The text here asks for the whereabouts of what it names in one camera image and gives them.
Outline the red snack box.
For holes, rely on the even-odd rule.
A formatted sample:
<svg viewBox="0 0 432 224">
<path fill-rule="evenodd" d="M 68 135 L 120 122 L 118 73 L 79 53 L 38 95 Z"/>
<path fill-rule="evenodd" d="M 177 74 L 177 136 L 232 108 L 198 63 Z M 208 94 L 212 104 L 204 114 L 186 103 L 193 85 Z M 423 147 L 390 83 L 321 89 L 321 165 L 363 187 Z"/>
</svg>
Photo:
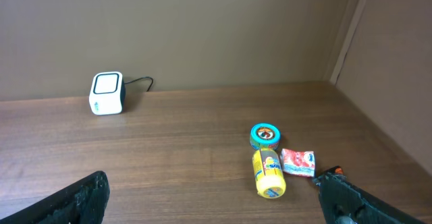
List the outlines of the red snack box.
<svg viewBox="0 0 432 224">
<path fill-rule="evenodd" d="M 315 176 L 315 154 L 313 151 L 298 152 L 283 148 L 281 150 L 283 172 L 302 177 Z"/>
</svg>

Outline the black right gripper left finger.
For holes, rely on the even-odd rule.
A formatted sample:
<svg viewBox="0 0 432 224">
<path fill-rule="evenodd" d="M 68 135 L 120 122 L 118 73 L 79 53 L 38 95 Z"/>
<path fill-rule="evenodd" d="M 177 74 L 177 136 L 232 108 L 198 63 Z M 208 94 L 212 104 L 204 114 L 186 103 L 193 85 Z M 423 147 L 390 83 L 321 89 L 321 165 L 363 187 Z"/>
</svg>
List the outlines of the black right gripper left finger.
<svg viewBox="0 0 432 224">
<path fill-rule="evenodd" d="M 96 171 L 41 201 L 1 220 L 1 224 L 101 224 L 110 188 L 104 171 Z"/>
</svg>

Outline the teal tin can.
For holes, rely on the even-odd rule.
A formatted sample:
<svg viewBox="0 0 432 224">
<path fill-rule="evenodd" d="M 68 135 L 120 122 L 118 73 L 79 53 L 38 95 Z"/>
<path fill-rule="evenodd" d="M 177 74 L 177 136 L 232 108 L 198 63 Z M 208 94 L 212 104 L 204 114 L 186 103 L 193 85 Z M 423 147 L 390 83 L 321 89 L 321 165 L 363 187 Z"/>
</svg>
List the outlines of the teal tin can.
<svg viewBox="0 0 432 224">
<path fill-rule="evenodd" d="M 258 123 L 250 131 L 250 145 L 255 150 L 262 148 L 276 150 L 280 139 L 280 131 L 269 123 Z"/>
</svg>

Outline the yellow cylindrical container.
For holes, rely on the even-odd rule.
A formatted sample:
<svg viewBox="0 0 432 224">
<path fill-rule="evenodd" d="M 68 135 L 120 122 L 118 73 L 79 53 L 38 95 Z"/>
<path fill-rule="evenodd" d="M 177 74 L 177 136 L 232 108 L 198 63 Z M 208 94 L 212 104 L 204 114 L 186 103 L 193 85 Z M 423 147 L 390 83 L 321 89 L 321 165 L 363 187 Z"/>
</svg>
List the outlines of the yellow cylindrical container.
<svg viewBox="0 0 432 224">
<path fill-rule="evenodd" d="M 277 153 L 269 148 L 256 150 L 252 156 L 254 179 L 259 196 L 279 198 L 286 190 L 281 163 Z"/>
</svg>

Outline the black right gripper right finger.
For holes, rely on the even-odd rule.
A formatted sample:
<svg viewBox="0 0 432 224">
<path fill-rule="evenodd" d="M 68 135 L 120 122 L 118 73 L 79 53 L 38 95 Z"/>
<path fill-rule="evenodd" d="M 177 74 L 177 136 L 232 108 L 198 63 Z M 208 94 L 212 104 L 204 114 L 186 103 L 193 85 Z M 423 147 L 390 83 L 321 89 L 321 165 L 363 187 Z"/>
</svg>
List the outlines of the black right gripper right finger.
<svg viewBox="0 0 432 224">
<path fill-rule="evenodd" d="M 326 224 L 423 224 L 351 184 L 342 174 L 326 171 L 313 179 Z"/>
</svg>

